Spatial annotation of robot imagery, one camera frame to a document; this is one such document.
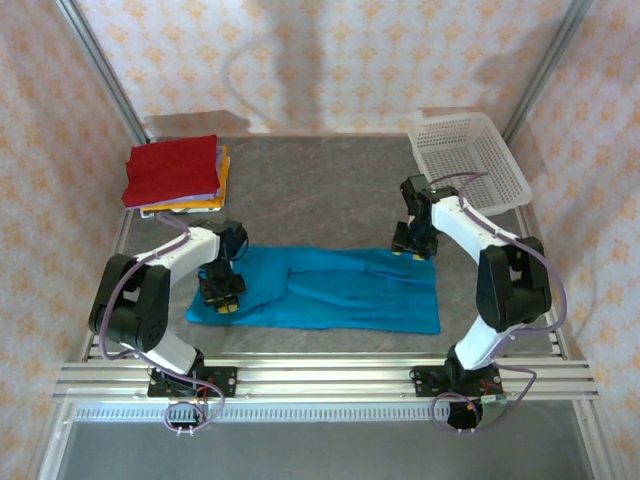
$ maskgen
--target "patterned wall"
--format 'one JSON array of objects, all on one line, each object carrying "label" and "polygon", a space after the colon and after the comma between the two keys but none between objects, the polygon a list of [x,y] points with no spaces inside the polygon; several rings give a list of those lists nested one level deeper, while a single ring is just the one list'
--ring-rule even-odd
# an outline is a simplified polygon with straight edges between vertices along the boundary
[{"label": "patterned wall", "polygon": [[594,2],[514,149],[629,478],[640,477],[638,31],[635,1]]},{"label": "patterned wall", "polygon": [[0,477],[19,479],[60,363],[86,332],[131,141],[55,3],[9,3],[0,6]]},{"label": "patterned wall", "polygon": [[156,136],[502,128],[568,0],[80,0]]}]

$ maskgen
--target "blue towel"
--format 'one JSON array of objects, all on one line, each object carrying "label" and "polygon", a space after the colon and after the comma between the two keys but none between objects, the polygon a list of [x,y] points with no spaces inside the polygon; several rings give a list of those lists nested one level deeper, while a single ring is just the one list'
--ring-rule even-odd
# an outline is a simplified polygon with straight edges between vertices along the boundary
[{"label": "blue towel", "polygon": [[219,314],[198,291],[188,321],[440,333],[431,261],[383,249],[253,246],[233,268],[247,285],[240,309]]}]

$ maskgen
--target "folded towel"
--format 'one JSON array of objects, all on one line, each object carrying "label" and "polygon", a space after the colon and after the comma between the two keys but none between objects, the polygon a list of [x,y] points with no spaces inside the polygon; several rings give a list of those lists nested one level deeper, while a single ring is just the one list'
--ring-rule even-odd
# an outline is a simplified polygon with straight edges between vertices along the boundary
[{"label": "folded towel", "polygon": [[219,314],[198,292],[188,321],[440,333],[431,261],[383,249],[253,246],[233,268],[247,285],[240,309]]}]

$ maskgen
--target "white plastic basket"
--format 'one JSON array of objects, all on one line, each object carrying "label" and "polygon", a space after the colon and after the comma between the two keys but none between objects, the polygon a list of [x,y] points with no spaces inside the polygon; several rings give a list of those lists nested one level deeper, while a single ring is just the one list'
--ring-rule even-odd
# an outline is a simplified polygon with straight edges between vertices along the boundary
[{"label": "white plastic basket", "polygon": [[[484,113],[429,117],[409,128],[413,156],[431,182],[460,172],[487,172],[465,196],[483,215],[497,215],[531,201],[531,187],[491,119]],[[435,183],[460,188],[469,177]]]}]

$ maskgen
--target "floral wallpaper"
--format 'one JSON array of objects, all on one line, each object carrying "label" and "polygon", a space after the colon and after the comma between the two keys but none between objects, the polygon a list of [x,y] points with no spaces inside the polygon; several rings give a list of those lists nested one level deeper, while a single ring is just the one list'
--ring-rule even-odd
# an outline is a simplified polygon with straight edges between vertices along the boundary
[{"label": "floral wallpaper", "polygon": [[151,136],[502,129],[569,0],[79,0]]},{"label": "floral wallpaper", "polygon": [[131,140],[52,0],[0,6],[0,477],[24,478],[113,247]]},{"label": "floral wallpaper", "polygon": [[636,2],[596,0],[513,148],[628,478],[640,478],[638,31]]}]

